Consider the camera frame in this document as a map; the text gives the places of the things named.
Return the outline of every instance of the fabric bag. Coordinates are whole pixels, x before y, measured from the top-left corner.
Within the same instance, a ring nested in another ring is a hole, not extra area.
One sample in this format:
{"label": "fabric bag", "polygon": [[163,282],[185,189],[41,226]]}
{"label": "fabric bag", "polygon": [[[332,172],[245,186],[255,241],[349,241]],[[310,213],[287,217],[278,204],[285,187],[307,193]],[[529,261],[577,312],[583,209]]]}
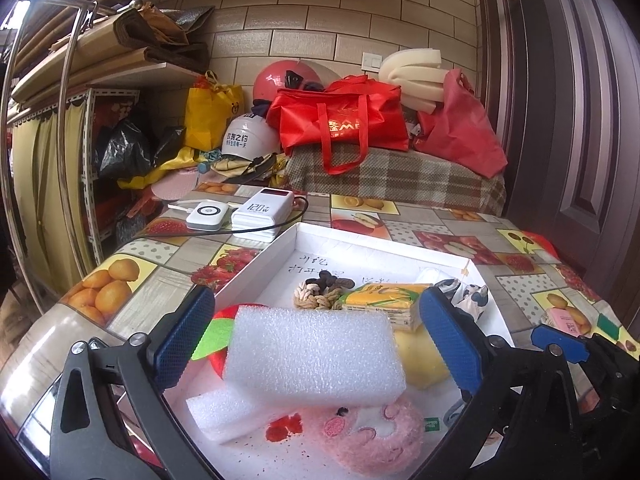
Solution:
{"label": "fabric bag", "polygon": [[130,180],[119,180],[118,187],[120,189],[145,189],[146,186],[155,184],[164,177],[167,171],[192,168],[197,166],[199,162],[206,162],[206,160],[200,152],[188,146],[183,146],[171,160],[163,162],[157,168],[153,168],[145,176],[135,176]]}
{"label": "fabric bag", "polygon": [[220,147],[226,127],[243,112],[242,87],[220,84],[208,70],[189,88],[184,111],[185,145],[203,152]]}
{"label": "fabric bag", "polygon": [[[409,139],[400,107],[400,87],[380,83],[367,75],[347,76],[324,92],[282,89],[276,95],[267,123],[280,132],[285,153],[293,146],[321,144],[328,174],[356,168],[369,146],[407,151]],[[357,160],[332,166],[332,142],[360,147]]]}
{"label": "fabric bag", "polygon": [[474,96],[462,70],[450,70],[444,78],[444,107],[433,114],[418,112],[420,136],[414,149],[444,158],[471,171],[493,178],[507,165],[482,103]]}

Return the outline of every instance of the pink plush toy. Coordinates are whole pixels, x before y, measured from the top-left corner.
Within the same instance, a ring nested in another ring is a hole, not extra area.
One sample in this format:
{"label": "pink plush toy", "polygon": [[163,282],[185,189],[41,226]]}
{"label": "pink plush toy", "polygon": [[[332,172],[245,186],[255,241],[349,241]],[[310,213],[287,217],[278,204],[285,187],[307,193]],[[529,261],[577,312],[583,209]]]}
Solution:
{"label": "pink plush toy", "polygon": [[422,416],[402,395],[381,408],[304,410],[307,436],[350,471],[368,476],[398,473],[420,456]]}

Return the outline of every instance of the red helmet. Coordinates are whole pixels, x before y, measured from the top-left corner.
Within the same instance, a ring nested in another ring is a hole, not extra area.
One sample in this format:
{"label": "red helmet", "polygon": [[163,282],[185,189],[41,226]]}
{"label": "red helmet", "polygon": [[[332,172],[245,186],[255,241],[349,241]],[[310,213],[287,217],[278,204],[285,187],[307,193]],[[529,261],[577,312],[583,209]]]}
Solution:
{"label": "red helmet", "polygon": [[[287,72],[289,71],[300,76],[302,81],[296,80],[295,76],[289,77],[290,84],[287,85]],[[280,88],[303,89],[304,85],[309,82],[319,84],[320,78],[308,64],[294,59],[276,61],[263,69],[255,78],[254,99],[273,101]]]}

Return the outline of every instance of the rolled mat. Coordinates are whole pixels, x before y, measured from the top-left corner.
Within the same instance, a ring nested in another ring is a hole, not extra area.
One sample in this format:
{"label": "rolled mat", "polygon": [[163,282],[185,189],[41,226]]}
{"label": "rolled mat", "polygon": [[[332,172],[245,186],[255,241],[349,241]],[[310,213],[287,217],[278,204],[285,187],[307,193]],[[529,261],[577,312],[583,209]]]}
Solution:
{"label": "rolled mat", "polygon": [[[72,76],[81,70],[135,49],[157,46],[153,30],[135,9],[100,20],[80,35],[71,65]],[[12,98],[24,103],[60,81],[66,44],[38,63],[15,86]]]}

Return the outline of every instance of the foam cushion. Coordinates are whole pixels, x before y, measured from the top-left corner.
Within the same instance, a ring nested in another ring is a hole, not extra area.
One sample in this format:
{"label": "foam cushion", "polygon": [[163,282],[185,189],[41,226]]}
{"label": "foam cushion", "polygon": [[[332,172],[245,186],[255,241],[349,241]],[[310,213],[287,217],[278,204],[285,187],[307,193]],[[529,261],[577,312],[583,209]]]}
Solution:
{"label": "foam cushion", "polygon": [[231,384],[191,397],[187,406],[200,431],[220,444],[251,433],[291,411],[267,406]]}
{"label": "foam cushion", "polygon": [[382,406],[406,387],[377,312],[241,307],[223,378],[278,406]]}

